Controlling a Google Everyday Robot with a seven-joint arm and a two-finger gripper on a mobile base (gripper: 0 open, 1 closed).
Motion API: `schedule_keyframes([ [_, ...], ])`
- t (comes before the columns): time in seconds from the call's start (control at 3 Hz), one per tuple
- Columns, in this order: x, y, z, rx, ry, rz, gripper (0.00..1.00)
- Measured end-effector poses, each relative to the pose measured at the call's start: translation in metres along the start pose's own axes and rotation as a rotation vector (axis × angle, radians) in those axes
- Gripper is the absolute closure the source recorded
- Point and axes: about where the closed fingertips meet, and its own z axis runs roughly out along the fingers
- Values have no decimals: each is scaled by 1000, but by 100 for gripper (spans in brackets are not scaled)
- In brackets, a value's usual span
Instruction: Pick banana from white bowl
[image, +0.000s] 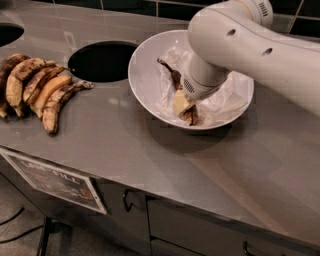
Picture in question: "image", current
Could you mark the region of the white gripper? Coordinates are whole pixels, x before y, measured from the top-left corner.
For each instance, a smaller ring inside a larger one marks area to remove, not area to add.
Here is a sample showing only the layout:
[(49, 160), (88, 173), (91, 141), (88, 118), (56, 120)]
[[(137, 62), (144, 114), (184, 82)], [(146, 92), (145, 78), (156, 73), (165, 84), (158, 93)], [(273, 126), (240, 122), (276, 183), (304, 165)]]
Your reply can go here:
[(186, 68), (182, 75), (183, 90), (174, 93), (172, 109), (176, 115), (195, 105), (193, 100), (203, 100), (213, 95), (224, 83), (224, 70), (217, 68)]

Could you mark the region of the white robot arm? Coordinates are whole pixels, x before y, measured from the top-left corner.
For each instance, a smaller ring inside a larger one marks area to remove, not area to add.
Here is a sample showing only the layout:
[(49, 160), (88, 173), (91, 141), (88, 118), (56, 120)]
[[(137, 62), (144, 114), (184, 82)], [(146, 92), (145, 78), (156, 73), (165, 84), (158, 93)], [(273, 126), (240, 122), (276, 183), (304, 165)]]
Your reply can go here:
[(236, 71), (319, 116), (320, 44), (276, 33), (272, 21), (269, 0), (227, 0), (197, 12), (187, 31), (184, 93), (206, 99)]

